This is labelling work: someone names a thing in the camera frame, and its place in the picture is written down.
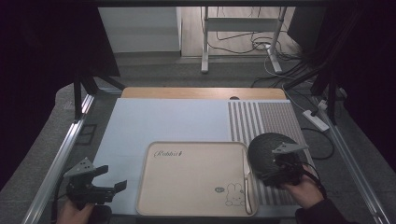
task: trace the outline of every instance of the gray carpet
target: gray carpet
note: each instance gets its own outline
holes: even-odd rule
[[[200,73],[201,65],[191,59],[175,60],[173,63],[169,63],[169,60],[167,63],[142,62],[143,65],[135,65],[134,63],[129,64],[128,59],[123,58],[122,65],[120,65],[121,77],[116,80],[132,87],[250,87],[256,77],[269,77],[263,63],[259,63],[259,61],[262,59],[252,59],[251,63],[236,63],[237,59],[213,60],[209,65],[209,74],[202,75]],[[282,62],[282,67],[288,70],[295,64],[296,62]],[[269,87],[274,81],[275,79],[258,82],[255,87]],[[97,82],[103,90],[95,96],[92,111],[78,137],[66,167],[85,157],[91,160],[94,158],[112,108],[116,99],[120,97],[119,94],[112,93],[112,87],[109,84],[100,79],[97,79]],[[302,84],[295,90],[310,98],[309,84]],[[303,109],[314,109],[301,94],[294,91],[289,91],[289,93]],[[17,172],[0,192],[0,223],[21,223],[23,220],[70,124],[73,122],[73,101],[72,85],[59,90],[56,106],[47,124]],[[295,106],[294,110],[302,128],[314,128],[303,117],[303,111],[298,106]],[[342,102],[337,103],[336,120],[338,128],[384,205],[390,220],[396,221],[396,212],[392,206],[393,202],[396,202],[396,189],[394,188],[396,174],[353,122],[343,108]],[[313,156],[322,157],[332,150],[328,140],[322,135],[310,131],[303,131],[303,133]],[[315,165],[328,190],[329,197],[333,199],[347,219],[358,221],[361,224],[375,223],[337,149],[331,158],[326,161],[315,161]],[[49,220],[50,210],[47,208],[40,223],[48,223]],[[112,219],[112,223],[134,222],[132,217],[114,217]],[[281,223],[295,223],[295,221],[289,219],[282,220]]]

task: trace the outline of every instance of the desk leg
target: desk leg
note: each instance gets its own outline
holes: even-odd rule
[[[202,63],[201,63],[201,73],[206,74],[209,71],[209,52],[207,45],[207,15],[208,7],[205,7],[205,18],[204,18],[204,44],[202,46]]]
[[[266,45],[265,47],[267,48],[267,53],[270,57],[271,63],[274,67],[274,71],[276,74],[282,73],[282,68],[280,67],[279,62],[277,61],[276,58],[276,42],[277,39],[279,38],[280,30],[282,29],[283,21],[285,19],[285,14],[287,7],[282,7],[280,11],[280,15],[277,18],[277,23],[276,23],[276,29],[274,31],[274,36],[271,45]]]

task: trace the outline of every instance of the wooden table edge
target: wooden table edge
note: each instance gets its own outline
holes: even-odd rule
[[[286,100],[276,88],[128,87],[121,98]]]

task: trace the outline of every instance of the power strip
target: power strip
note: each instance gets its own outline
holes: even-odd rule
[[[305,110],[303,115],[309,119],[317,128],[319,128],[322,132],[326,131],[329,129],[329,126],[323,122],[320,118],[317,116],[312,117],[311,116],[311,111],[310,110]]]

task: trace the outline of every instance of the aluminum rail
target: aluminum rail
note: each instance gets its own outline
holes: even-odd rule
[[[70,151],[77,140],[79,131],[81,130],[82,125],[87,118],[87,113],[92,105],[93,99],[94,97],[92,95],[87,95],[85,97],[84,102],[82,103],[83,114],[81,119],[70,126],[70,129],[67,132],[67,135],[62,142],[61,147],[59,148],[59,151],[56,154],[55,159],[53,160],[52,165],[50,166],[40,188],[38,189],[38,192],[35,195],[35,198],[33,199],[33,202],[30,205],[30,208],[27,211],[22,223],[31,224],[37,223],[39,221],[50,198],[50,195],[55,188],[59,175],[64,168],[64,164],[67,161]]]
[[[338,148],[338,151],[340,152],[344,162],[346,163],[346,167],[352,175],[352,178],[355,181],[358,190],[361,192],[361,196],[366,202],[366,205],[369,208],[375,222],[377,224],[390,224],[390,221],[386,215],[385,210],[383,209],[381,202],[376,197],[373,187],[370,185],[363,171],[353,157],[353,154],[347,146],[343,135],[341,135],[340,131],[338,130],[338,127],[332,124],[329,117],[323,110],[319,110],[319,114],[329,125],[332,140],[334,141],[334,144]]]

